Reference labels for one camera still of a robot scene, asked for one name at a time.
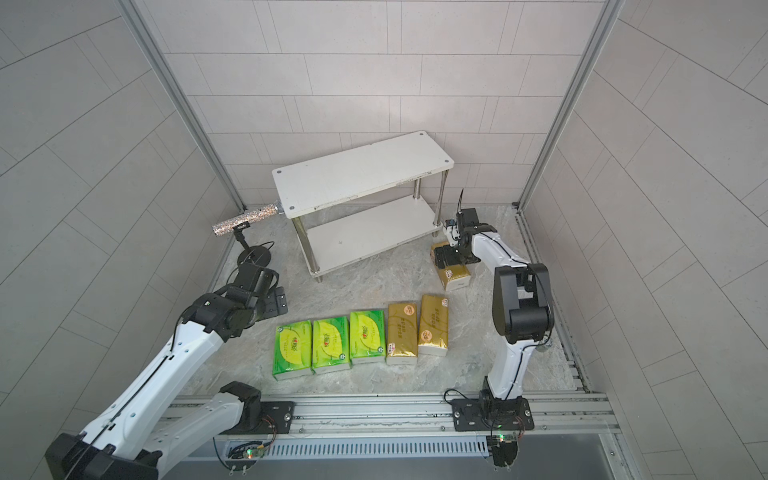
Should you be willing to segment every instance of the grey wall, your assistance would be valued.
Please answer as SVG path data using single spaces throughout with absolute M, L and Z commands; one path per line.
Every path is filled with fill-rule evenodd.
M 237 212 L 111 0 L 0 2 L 0 478 L 141 371 Z
M 768 474 L 767 31 L 628 0 L 525 211 L 648 478 Z
M 517 200 L 602 2 L 137 0 L 246 204 L 271 170 L 427 130 L 446 202 Z M 357 200 L 377 204 L 410 186 Z M 422 193 L 435 201 L 439 175 Z

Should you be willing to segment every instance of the black mounting plate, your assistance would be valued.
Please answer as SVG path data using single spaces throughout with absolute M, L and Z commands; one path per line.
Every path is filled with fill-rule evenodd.
M 515 415 L 498 415 L 496 418 L 484 419 L 479 399 L 453 399 L 453 426 L 457 432 L 491 432 L 493 430 L 511 431 L 520 430 L 520 425 L 515 417 L 522 421 L 525 431 L 534 428 L 533 417 L 530 415 L 531 406 L 528 400 L 519 397 L 515 399 Z
M 261 417 L 269 415 L 277 426 L 277 433 L 288 433 L 290 423 L 293 421 L 293 402 L 261 402 Z M 272 427 L 269 423 L 261 421 L 255 429 L 238 429 L 237 427 L 221 432 L 222 435 L 271 435 Z

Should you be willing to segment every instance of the metal pole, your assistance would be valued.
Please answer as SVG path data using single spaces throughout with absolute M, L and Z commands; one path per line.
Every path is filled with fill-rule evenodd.
M 315 254 L 312 252 L 312 245 L 310 245 L 310 238 L 306 235 L 306 229 L 301 222 L 301 217 L 292 218 L 291 220 L 293 220 L 293 227 L 296 228 L 296 233 L 299 235 L 299 242 L 301 243 L 302 250 L 304 250 L 304 255 L 306 255 L 306 261 L 310 264 L 310 273 L 319 272 L 320 267 L 317 266 L 317 260 L 315 260 Z M 317 280 L 317 283 L 320 283 L 323 281 L 323 278 L 318 276 L 315 277 L 315 280 Z
M 442 222 L 440 221 L 440 210 L 442 209 L 442 194 L 445 191 L 445 179 L 448 178 L 448 171 L 442 172 L 442 178 L 440 179 L 440 195 L 437 197 L 437 207 L 435 208 L 435 221 L 432 225 L 439 227 Z M 438 232 L 432 232 L 433 237 L 437 237 Z

